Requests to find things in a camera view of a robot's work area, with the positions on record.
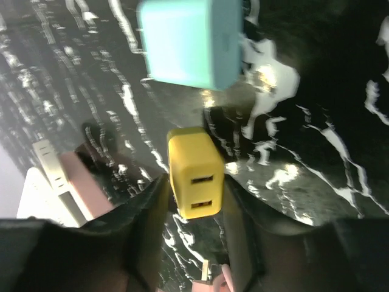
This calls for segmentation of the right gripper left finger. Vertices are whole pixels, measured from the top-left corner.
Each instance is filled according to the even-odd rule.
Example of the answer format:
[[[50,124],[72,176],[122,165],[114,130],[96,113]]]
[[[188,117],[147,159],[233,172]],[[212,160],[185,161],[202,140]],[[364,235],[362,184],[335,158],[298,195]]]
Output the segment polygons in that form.
[[[2,291],[156,291],[167,175],[80,228],[1,221]]]

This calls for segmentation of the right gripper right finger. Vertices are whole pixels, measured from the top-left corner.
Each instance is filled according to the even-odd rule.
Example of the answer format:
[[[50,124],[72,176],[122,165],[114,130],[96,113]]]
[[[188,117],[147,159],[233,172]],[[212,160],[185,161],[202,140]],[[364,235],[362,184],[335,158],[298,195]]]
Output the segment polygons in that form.
[[[235,291],[387,291],[388,220],[299,222],[224,181],[223,222]]]

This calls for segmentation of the yellow USB charger plug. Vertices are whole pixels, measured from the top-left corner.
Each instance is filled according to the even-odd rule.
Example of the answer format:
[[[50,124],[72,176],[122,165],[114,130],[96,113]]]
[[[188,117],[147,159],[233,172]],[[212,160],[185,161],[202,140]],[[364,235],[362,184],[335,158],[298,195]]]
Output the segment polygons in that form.
[[[224,161],[202,127],[175,128],[167,134],[170,184],[179,215],[191,220],[222,208]]]

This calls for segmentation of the light teal USB-C charger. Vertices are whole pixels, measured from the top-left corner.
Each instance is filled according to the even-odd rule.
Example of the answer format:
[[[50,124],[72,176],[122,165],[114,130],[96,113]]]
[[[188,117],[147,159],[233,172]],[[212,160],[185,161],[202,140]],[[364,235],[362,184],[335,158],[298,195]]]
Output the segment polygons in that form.
[[[241,1],[141,1],[137,20],[154,80],[220,91],[237,81]]]

